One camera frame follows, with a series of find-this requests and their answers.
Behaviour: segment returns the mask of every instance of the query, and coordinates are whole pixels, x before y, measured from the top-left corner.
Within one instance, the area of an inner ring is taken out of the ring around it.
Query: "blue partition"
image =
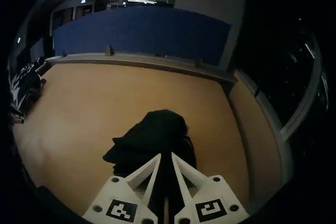
[[[203,58],[217,66],[230,25],[220,20],[165,7],[127,7],[74,20],[53,33],[55,53],[148,53]]]

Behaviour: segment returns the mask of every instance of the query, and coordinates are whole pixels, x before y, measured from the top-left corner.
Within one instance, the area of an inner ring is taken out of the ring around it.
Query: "wooden table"
[[[220,174],[243,204],[249,180],[242,140],[221,86],[168,71],[102,64],[58,64],[43,95],[14,126],[20,155],[37,186],[83,215],[113,172],[102,156],[147,112],[182,115],[198,170]]]

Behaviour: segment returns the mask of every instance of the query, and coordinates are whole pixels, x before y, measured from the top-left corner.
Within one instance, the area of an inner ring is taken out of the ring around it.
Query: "screw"
[[[237,206],[237,205],[232,205],[232,206],[230,206],[230,211],[231,212],[235,212],[235,211],[237,211],[239,209],[239,206]]]
[[[182,218],[178,221],[178,224],[190,224],[190,220],[188,218]]]
[[[143,219],[141,224],[154,224],[154,221],[151,219]]]
[[[95,205],[93,206],[93,211],[97,212],[97,213],[100,213],[102,211],[102,207],[101,206],[98,206],[98,205]]]

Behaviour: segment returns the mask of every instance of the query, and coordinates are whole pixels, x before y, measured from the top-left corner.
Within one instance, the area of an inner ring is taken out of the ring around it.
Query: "black cloth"
[[[115,145],[103,156],[114,163],[114,175],[126,177],[158,153],[174,152],[196,169],[194,147],[181,115],[170,110],[147,113],[141,122],[123,137],[113,138]]]

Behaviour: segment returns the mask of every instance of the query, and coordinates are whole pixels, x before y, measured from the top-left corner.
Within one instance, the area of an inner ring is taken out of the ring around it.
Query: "black fabric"
[[[187,131],[181,115],[170,110],[149,112],[123,137],[113,138],[115,145],[103,159],[115,164],[114,174],[121,177],[128,176],[158,153],[174,152],[196,168],[194,147]]]

